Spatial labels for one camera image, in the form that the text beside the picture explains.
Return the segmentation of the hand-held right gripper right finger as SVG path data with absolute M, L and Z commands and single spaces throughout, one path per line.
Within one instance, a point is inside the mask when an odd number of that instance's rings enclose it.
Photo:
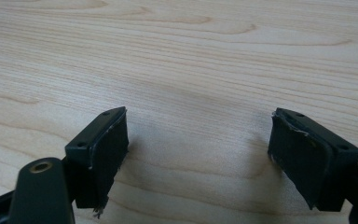
M 339 211 L 344 186 L 358 165 L 358 147 L 296 111 L 278 108 L 272 122 L 268 155 L 309 208 Z

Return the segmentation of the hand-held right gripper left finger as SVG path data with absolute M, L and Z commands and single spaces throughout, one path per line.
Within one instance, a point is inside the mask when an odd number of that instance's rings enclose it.
M 64 171 L 70 201 L 99 218 L 128 151 L 125 106 L 102 112 L 65 146 Z

